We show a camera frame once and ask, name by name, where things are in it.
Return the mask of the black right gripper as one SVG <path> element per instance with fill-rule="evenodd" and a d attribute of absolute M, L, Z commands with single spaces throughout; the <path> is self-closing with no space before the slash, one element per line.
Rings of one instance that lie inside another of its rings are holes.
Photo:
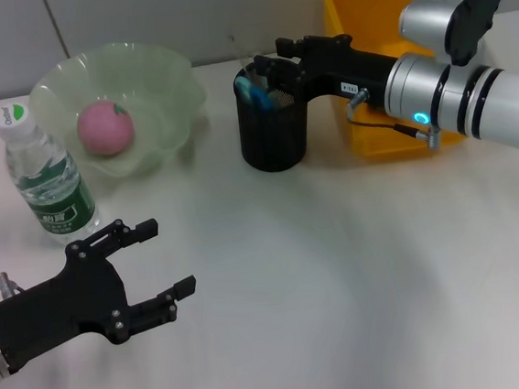
<path fill-rule="evenodd" d="M 380 106 L 397 58 L 357 50 L 351 42 L 348 34 L 298 40 L 277 38 L 276 53 L 280 58 L 256 55 L 254 70 L 269 83 L 299 81 L 297 97 L 305 102 L 322 95 L 350 99 L 354 94 L 349 86 L 354 85 L 358 92 L 368 92 L 367 103 Z M 291 58 L 299 58 L 299 64 Z"/>

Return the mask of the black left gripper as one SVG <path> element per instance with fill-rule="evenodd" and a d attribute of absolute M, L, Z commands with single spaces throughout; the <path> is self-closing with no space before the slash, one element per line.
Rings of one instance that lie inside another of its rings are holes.
<path fill-rule="evenodd" d="M 158 235 L 149 219 L 127 232 L 129 244 Z M 178 281 L 150 300 L 127 304 L 124 283 L 106 259 L 124 245 L 117 219 L 85 240 L 65 248 L 66 264 L 53 278 L 0 302 L 0 351 L 11 373 L 66 341 L 97 333 L 112 344 L 173 322 L 178 302 L 194 295 L 195 276 Z"/>

